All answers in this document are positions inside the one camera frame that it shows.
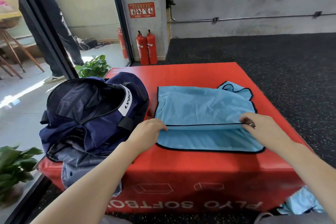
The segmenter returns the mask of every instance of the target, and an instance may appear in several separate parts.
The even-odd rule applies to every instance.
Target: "black rubber floor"
[[[336,167],[336,33],[172,39],[159,64],[211,62],[237,62],[314,152]],[[26,223],[59,194],[51,185]],[[115,216],[133,223],[253,223],[255,213]]]

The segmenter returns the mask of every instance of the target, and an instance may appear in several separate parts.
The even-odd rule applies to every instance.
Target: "fire extinguisher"
[[[121,28],[117,27],[117,29],[118,29],[118,38],[119,38],[119,42],[120,42],[121,50],[123,52],[124,59],[128,59],[128,52],[125,47],[125,40],[124,40],[123,32],[121,31]]]
[[[155,43],[155,36],[151,34],[151,31],[148,30],[147,33],[147,48],[148,48],[148,55],[149,55],[149,63],[151,65],[158,63],[158,56],[156,53],[156,43]]]
[[[138,31],[138,37],[136,38],[136,43],[138,45],[138,51],[139,51],[139,56],[140,56],[140,64],[141,65],[149,65],[146,38],[141,35],[140,31]]]

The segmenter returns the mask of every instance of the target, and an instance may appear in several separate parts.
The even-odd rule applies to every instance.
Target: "potted plant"
[[[30,172],[37,164],[33,156],[43,153],[35,147],[24,151],[17,150],[18,147],[0,147],[0,205],[19,199],[22,189],[17,184],[33,179]]]
[[[82,66],[75,66],[78,71],[78,75],[82,78],[97,76],[103,78],[105,74],[111,69],[111,66],[107,65],[105,55],[92,56],[93,59],[86,61]]]

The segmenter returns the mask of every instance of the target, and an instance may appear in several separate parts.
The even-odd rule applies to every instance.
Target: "blue apron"
[[[259,153],[264,147],[241,127],[239,118],[256,109],[252,92],[233,82],[217,89],[166,86],[157,89],[157,145],[171,150]]]

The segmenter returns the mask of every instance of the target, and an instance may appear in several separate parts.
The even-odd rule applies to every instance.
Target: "red sign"
[[[131,19],[155,17],[154,2],[128,4]]]

